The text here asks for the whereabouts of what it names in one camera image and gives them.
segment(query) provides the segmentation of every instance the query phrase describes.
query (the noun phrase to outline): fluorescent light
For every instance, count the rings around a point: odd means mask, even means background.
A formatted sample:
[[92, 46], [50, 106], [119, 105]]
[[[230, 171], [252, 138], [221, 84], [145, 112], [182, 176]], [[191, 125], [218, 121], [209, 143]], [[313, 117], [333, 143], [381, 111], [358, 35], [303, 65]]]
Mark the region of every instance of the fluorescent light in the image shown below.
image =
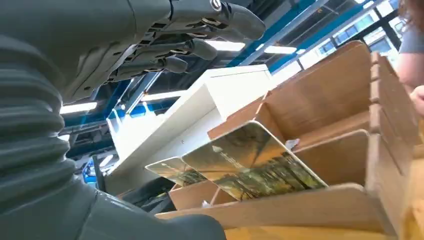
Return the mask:
[[63, 106], [60, 109], [60, 114], [70, 114], [76, 112], [90, 111], [97, 107], [97, 102], [87, 102], [82, 104]]
[[114, 158], [113, 155], [109, 155], [101, 161], [101, 163], [98, 165], [99, 167], [103, 168], [104, 166], [108, 165], [108, 163]]
[[218, 51], [231, 51], [231, 52], [239, 52], [246, 45], [242, 42], [231, 42], [231, 41], [206, 40], [205, 42], [207, 42], [209, 45], [211, 45]]
[[181, 91], [170, 91], [170, 92], [164, 92], [164, 93], [158, 93], [158, 94], [146, 94], [141, 98], [142, 102], [148, 102], [148, 101], [154, 101], [154, 100], [161, 100], [161, 99], [170, 99], [170, 98], [176, 98], [181, 97], [186, 90]]
[[373, 4], [374, 4], [374, 1], [369, 1], [363, 5], [363, 9], [367, 9], [371, 7]]
[[69, 137], [70, 137], [69, 134], [59, 136], [59, 138], [62, 139], [63, 141], [69, 141]]
[[291, 46], [269, 46], [265, 48], [267, 54], [292, 54], [296, 52], [297, 48]]
[[299, 49], [299, 50], [297, 50], [296, 53], [300, 55], [300, 54], [303, 54], [304, 52], [306, 52], [305, 49]]

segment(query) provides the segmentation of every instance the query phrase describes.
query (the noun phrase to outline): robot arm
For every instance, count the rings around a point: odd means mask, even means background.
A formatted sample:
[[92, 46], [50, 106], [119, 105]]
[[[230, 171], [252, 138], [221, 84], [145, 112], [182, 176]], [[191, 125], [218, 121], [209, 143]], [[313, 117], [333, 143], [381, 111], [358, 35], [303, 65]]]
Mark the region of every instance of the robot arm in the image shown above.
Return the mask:
[[[208, 58], [202, 41], [159, 44], [161, 31], [206, 25], [260, 37], [245, 8], [217, 0], [4, 0], [0, 7], [0, 225], [2, 239], [225, 239], [208, 216], [159, 220], [77, 180], [65, 159], [63, 100], [89, 96], [110, 74], [182, 72], [173, 52]], [[252, 32], [240, 29], [250, 16]], [[155, 52], [170, 52], [163, 57]], [[132, 65], [118, 68], [137, 54]]]

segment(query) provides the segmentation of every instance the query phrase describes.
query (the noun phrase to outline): blue ceiling beam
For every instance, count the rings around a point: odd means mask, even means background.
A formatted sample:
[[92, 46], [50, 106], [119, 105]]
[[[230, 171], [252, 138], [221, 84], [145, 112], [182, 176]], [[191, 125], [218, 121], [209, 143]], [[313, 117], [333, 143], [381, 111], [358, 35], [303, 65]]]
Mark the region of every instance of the blue ceiling beam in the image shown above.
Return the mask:
[[103, 112], [87, 114], [85, 116], [62, 116], [65, 121], [65, 128], [92, 124], [105, 121]]
[[[305, 53], [313, 49], [316, 45], [321, 43], [322, 41], [328, 39], [341, 29], [343, 29], [345, 26], [347, 26], [352, 20], [360, 17], [362, 14], [372, 10], [374, 6], [377, 6], [384, 0], [375, 0], [374, 4], [372, 4], [370, 7], [364, 9], [364, 5], [366, 5], [368, 2], [371, 2], [372, 0], [366, 0], [363, 3], [358, 3], [355, 6], [353, 6], [348, 11], [340, 14], [338, 17], [336, 17], [333, 21], [328, 23], [325, 27], [320, 29], [317, 33], [315, 33], [313, 36], [307, 38], [304, 42], [302, 42], [300, 45], [297, 46], [298, 49], [305, 49]], [[300, 55], [297, 53], [292, 53], [286, 56], [283, 56], [279, 60], [277, 60], [274, 64], [269, 66], [269, 71], [274, 74], [281, 70], [283, 67], [285, 67], [287, 64], [297, 60]]]
[[237, 57], [228, 63], [227, 67], [247, 66], [253, 63], [253, 61], [264, 53], [267, 47], [272, 46], [285, 35], [295, 30], [297, 26], [308, 19], [328, 1], [300, 0], [277, 22], [270, 26], [261, 39], [253, 41], [245, 47]]

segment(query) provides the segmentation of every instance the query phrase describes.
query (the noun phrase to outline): cardboard divider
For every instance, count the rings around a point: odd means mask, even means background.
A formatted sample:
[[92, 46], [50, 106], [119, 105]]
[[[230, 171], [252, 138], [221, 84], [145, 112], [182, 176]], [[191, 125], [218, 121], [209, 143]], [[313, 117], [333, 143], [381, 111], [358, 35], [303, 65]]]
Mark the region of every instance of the cardboard divider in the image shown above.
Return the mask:
[[218, 188], [215, 192], [215, 195], [212, 198], [212, 201], [210, 201], [210, 204], [212, 206], [219, 205], [219, 204], [226, 204], [226, 203], [232, 203], [237, 202], [237, 200], [232, 197], [230, 194], [222, 190], [221, 188]]
[[299, 151], [303, 148], [307, 148], [308, 146], [321, 143], [356, 130], [368, 130], [369, 126], [370, 113], [368, 111], [363, 111], [331, 125], [299, 136], [299, 144], [294, 148], [294, 150]]
[[345, 44], [343, 47], [337, 49], [337, 51], [331, 53], [330, 55], [326, 56], [325, 58], [321, 59], [319, 62], [315, 63], [311, 67], [309, 67], [305, 71], [300, 71], [291, 78], [287, 79], [283, 83], [279, 84], [276, 88], [273, 89], [273, 91], [280, 89], [284, 87], [286, 84], [294, 83], [295, 81], [298, 81], [299, 79], [302, 79], [304, 76], [311, 74], [315, 70], [321, 68], [323, 65], [327, 64], [328, 62], [338, 58], [340, 55], [345, 54], [346, 52], [349, 52], [352, 49], [362, 48], [361, 45], [364, 45], [361, 41], [350, 41], [347, 44]]
[[203, 201], [211, 203], [218, 186], [206, 180], [189, 186], [175, 185], [169, 192], [169, 196], [177, 210], [201, 208]]
[[384, 233], [380, 213], [357, 184], [342, 184], [302, 193], [231, 202], [157, 214], [171, 219], [188, 214], [209, 215], [225, 229], [251, 226], [345, 228]]
[[[273, 89], [265, 102], [283, 137], [297, 139], [367, 111], [370, 66], [368, 48], [354, 44], [323, 61], [319, 68], [308, 69], [307, 74]], [[346, 74], [352, 67], [355, 71]]]
[[406, 181], [402, 177], [380, 134], [369, 137], [365, 189], [370, 198], [384, 209], [394, 230], [401, 232]]
[[295, 151], [328, 185], [365, 185], [368, 132], [357, 130]]

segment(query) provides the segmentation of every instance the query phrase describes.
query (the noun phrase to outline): cardboard compartment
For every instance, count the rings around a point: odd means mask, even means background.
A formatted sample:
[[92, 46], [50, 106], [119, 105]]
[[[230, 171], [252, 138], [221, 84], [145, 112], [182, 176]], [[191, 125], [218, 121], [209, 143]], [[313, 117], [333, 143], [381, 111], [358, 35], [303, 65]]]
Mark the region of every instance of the cardboard compartment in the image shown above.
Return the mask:
[[300, 139], [295, 154], [330, 187], [159, 218], [206, 214], [226, 228], [284, 225], [400, 233], [418, 124], [385, 57], [350, 42], [208, 134], [213, 139], [251, 119], [281, 140]]
[[209, 180], [186, 187], [176, 184], [169, 192], [169, 196], [177, 210], [201, 208], [204, 201], [211, 206], [236, 201]]

